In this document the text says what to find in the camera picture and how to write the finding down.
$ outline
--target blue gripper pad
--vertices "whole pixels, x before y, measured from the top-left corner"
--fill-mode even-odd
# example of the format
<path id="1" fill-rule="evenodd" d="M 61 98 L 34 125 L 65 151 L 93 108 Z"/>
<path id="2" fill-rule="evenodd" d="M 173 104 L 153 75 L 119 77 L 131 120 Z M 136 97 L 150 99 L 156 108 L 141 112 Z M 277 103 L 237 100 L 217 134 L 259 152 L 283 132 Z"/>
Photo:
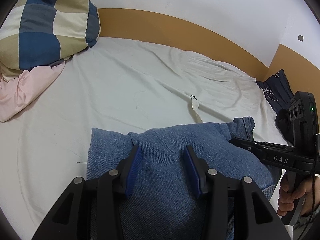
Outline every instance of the blue gripper pad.
<path id="1" fill-rule="evenodd" d="M 199 198 L 202 195 L 202 192 L 200 190 L 200 177 L 187 147 L 185 147 L 183 150 L 183 161 L 187 169 L 191 191 L 196 198 Z"/>
<path id="2" fill-rule="evenodd" d="M 126 198 L 128 198 L 133 192 L 134 184 L 137 179 L 138 170 L 142 161 L 141 147 L 134 146 L 132 150 L 134 150 L 134 152 L 130 153 L 130 155 L 133 155 L 133 156 L 129 156 L 129 158 L 132 157 L 132 162 L 126 178 L 126 188 L 124 191 Z"/>

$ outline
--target metal screw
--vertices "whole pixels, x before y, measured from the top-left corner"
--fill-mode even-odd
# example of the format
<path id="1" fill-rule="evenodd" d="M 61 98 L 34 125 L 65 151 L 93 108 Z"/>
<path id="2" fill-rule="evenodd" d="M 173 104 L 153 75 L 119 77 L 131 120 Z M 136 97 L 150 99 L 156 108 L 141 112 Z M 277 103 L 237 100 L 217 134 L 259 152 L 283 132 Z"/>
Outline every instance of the metal screw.
<path id="1" fill-rule="evenodd" d="M 81 177 L 76 177 L 74 180 L 73 180 L 73 183 L 74 184 L 79 184 L 82 182 L 82 178 Z"/>
<path id="2" fill-rule="evenodd" d="M 109 171 L 109 175 L 111 175 L 111 176 L 116 176 L 118 173 L 119 173 L 118 170 Z"/>
<path id="3" fill-rule="evenodd" d="M 246 183 L 251 183 L 252 182 L 252 179 L 250 177 L 248 177 L 248 176 L 244 177 L 243 180 Z"/>
<path id="4" fill-rule="evenodd" d="M 210 175 L 217 175 L 217 170 L 216 169 L 208 169 L 208 173 L 210 174 Z"/>

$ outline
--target gray sleeve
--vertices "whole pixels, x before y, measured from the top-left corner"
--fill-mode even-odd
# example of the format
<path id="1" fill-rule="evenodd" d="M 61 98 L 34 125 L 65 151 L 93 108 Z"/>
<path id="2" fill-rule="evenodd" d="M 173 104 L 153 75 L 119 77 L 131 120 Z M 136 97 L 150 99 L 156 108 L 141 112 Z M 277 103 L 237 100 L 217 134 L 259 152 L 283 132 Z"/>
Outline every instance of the gray sleeve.
<path id="1" fill-rule="evenodd" d="M 308 225 L 307 229 L 304 231 L 302 238 L 305 236 L 305 234 L 308 232 L 308 230 L 312 227 L 313 221 L 316 220 L 318 213 L 320 212 L 320 206 L 313 212 L 312 219 L 310 224 Z M 307 226 L 307 223 L 310 219 L 310 216 L 300 216 L 298 222 L 293 227 L 293 240 L 298 240 L 299 236 L 303 232 L 304 228 Z"/>

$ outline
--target black cable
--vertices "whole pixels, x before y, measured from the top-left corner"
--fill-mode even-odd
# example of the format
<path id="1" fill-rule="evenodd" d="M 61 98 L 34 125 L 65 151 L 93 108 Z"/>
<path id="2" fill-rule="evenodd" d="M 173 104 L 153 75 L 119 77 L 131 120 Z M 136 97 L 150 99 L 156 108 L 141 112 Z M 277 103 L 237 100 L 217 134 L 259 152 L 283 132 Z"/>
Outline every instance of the black cable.
<path id="1" fill-rule="evenodd" d="M 312 211 L 311 211 L 310 218 L 309 218 L 308 222 L 306 223 L 305 228 L 303 229 L 302 233 L 300 234 L 298 240 L 300 240 L 300 238 L 303 236 L 304 232 L 306 231 L 307 227 L 309 226 L 309 224 L 312 220 L 312 217 L 313 217 L 313 212 L 315 211 L 315 181 L 316 181 L 316 165 L 318 162 L 318 156 L 319 156 L 319 154 L 316 153 L 315 160 L 313 163 L 313 171 L 312 171 Z"/>

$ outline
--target mattress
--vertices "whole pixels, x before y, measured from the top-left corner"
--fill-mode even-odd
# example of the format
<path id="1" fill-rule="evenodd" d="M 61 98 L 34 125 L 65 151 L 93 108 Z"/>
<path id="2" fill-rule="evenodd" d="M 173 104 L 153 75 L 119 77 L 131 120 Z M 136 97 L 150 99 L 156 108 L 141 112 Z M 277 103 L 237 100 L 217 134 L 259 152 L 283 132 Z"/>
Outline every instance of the mattress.
<path id="1" fill-rule="evenodd" d="M 86 176 L 92 127 L 127 134 L 195 123 L 192 98 L 203 122 L 251 116 L 256 141 L 286 144 L 255 78 L 230 64 L 105 37 L 74 55 L 38 99 L 0 123 L 0 206 L 21 239 L 32 238 L 74 177 Z"/>

